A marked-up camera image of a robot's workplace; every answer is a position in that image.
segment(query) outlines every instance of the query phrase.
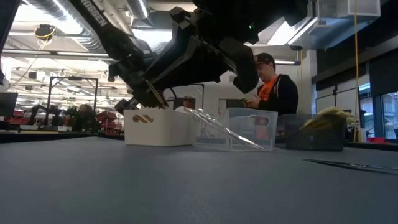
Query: ceiling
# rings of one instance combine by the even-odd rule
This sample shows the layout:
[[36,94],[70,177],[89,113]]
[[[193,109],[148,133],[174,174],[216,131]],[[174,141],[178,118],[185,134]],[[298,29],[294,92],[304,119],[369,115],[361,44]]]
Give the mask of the ceiling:
[[[124,26],[130,26],[132,20],[129,17],[125,0],[104,0],[108,1],[113,7],[114,12],[117,15],[109,13],[107,11],[107,17],[111,22],[118,26],[120,29]],[[171,18],[168,10],[175,6],[182,7],[187,11],[193,11],[195,5],[191,1],[179,0],[179,1],[151,1],[149,0],[149,6],[151,8],[150,18],[153,23],[153,28],[158,31],[156,34],[146,34],[142,31],[142,28],[147,26],[145,22],[133,21],[132,27],[134,34],[138,37],[141,35],[145,41],[150,45],[152,44],[151,37],[156,35],[157,38],[163,37],[161,42],[151,46],[157,48],[157,50],[164,47],[164,43],[171,38]],[[66,37],[63,32],[56,32],[54,38],[47,44],[38,40],[33,31],[38,28],[39,24],[51,24],[57,26],[58,24],[48,14],[32,9],[32,6],[21,5],[17,13],[16,19],[12,25],[11,33],[7,39],[5,49],[26,49],[26,50],[54,50],[54,51],[67,51],[67,52],[88,52],[81,44],[76,41],[74,37]],[[268,28],[268,30],[277,29],[280,24],[275,24]],[[260,33],[260,43],[267,42],[271,35],[267,31]],[[267,51],[275,56],[276,59],[282,60],[295,60],[296,52],[290,50],[287,46],[258,46],[253,48],[254,51]],[[79,76],[84,78],[98,78],[99,83],[99,106],[107,107],[115,104],[116,100],[119,100],[125,96],[128,96],[126,84],[119,78],[115,82],[110,83],[107,81],[108,64],[100,60],[65,60],[56,58],[26,58],[18,55],[14,55],[12,58],[8,58],[11,67],[11,80],[10,89],[8,91],[19,92],[21,99],[42,99],[43,103],[47,102],[46,94],[49,91],[49,76],[63,75],[65,72],[65,78],[69,76]],[[28,77],[29,72],[45,73],[47,79],[34,80]],[[223,78],[222,80],[225,85],[231,85],[228,79]],[[73,100],[81,99],[77,101],[78,104],[85,102],[92,102],[94,95],[93,82],[89,81],[77,82],[73,80],[63,80],[58,83],[57,87],[52,89],[52,103],[66,104],[69,105],[73,101],[66,100],[67,98],[74,98]],[[71,86],[83,86],[79,93],[72,93],[67,90],[67,87]]]

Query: black robotic arm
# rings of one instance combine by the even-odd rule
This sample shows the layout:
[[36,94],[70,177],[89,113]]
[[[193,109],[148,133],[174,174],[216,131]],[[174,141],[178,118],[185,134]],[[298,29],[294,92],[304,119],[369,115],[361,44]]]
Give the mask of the black robotic arm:
[[160,55],[149,46],[113,26],[93,0],[70,0],[97,33],[108,55],[109,79],[120,76],[132,89],[131,107],[167,105],[166,88],[220,81],[227,70],[237,77],[234,85],[243,93],[258,82],[252,50],[258,33],[285,17],[290,25],[307,15],[308,0],[193,0],[194,13],[179,7],[170,11],[172,40]]

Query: gray table surface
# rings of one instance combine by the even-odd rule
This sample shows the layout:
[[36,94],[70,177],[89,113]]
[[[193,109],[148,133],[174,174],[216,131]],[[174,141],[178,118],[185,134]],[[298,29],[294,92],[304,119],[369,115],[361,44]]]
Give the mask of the gray table surface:
[[398,153],[220,152],[81,138],[0,144],[0,223],[398,223]]

